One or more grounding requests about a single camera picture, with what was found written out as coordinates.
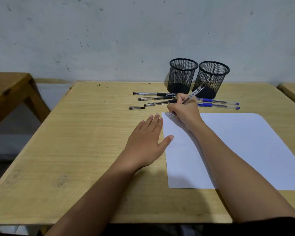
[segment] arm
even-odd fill
[[[197,138],[217,188],[235,221],[295,218],[295,210],[286,199],[203,122],[195,99],[180,104],[186,97],[179,94],[177,103],[168,105],[169,112],[174,111]]]
[[[132,175],[153,163],[174,138],[158,144],[163,126],[159,114],[142,120],[125,149],[101,178],[62,216],[46,236],[100,235],[116,210]]]

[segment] white wall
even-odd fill
[[[3,72],[163,81],[178,57],[227,64],[225,81],[295,81],[295,0],[0,0]],[[51,109],[69,86],[38,85]],[[0,154],[38,126],[20,106],[0,124]]]

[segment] mesh cup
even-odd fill
[[[170,61],[170,72],[167,90],[170,93],[188,94],[194,71],[198,68],[198,63],[191,59],[172,59]]]
[[[219,90],[225,75],[227,75],[229,71],[229,67],[220,62],[201,62],[199,64],[199,72],[192,91],[194,91],[200,85],[204,84],[205,88],[196,96],[198,98],[215,98],[216,93]]]

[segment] person's right hand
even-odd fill
[[[189,99],[185,104],[181,104],[188,96],[183,93],[177,94],[177,103],[170,103],[167,108],[169,113],[175,112],[175,116],[185,124],[189,131],[192,131],[195,126],[204,122],[199,114],[196,97]]]

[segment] right forearm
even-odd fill
[[[295,210],[254,168],[236,155],[205,123],[192,130],[216,186],[237,222],[291,216]]]

